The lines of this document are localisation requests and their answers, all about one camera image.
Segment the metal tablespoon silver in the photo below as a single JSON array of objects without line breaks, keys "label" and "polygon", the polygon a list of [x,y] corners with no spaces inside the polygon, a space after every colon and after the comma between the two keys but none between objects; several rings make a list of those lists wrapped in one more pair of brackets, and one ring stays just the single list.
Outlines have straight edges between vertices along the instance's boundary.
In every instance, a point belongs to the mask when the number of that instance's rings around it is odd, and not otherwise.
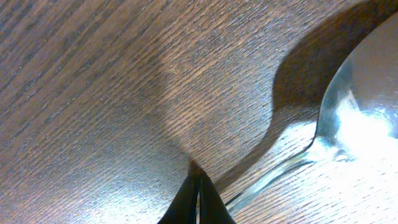
[{"label": "metal tablespoon silver", "polygon": [[311,144],[262,175],[226,208],[235,214],[273,180],[304,164],[365,159],[375,149],[397,152],[397,14],[368,34],[336,72]]}]

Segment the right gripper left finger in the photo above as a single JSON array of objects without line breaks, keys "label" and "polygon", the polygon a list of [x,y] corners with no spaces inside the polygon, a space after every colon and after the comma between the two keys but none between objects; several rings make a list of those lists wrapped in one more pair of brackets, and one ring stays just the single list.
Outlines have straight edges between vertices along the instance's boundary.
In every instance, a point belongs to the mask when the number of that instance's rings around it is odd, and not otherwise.
[{"label": "right gripper left finger", "polygon": [[196,224],[199,173],[188,174],[158,224]]}]

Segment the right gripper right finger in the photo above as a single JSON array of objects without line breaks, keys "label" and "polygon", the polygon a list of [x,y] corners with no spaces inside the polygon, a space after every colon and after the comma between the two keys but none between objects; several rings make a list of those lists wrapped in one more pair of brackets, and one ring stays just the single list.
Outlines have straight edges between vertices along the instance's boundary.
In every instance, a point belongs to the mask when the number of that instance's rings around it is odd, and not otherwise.
[{"label": "right gripper right finger", "polygon": [[200,175],[200,224],[236,224],[205,173]]}]

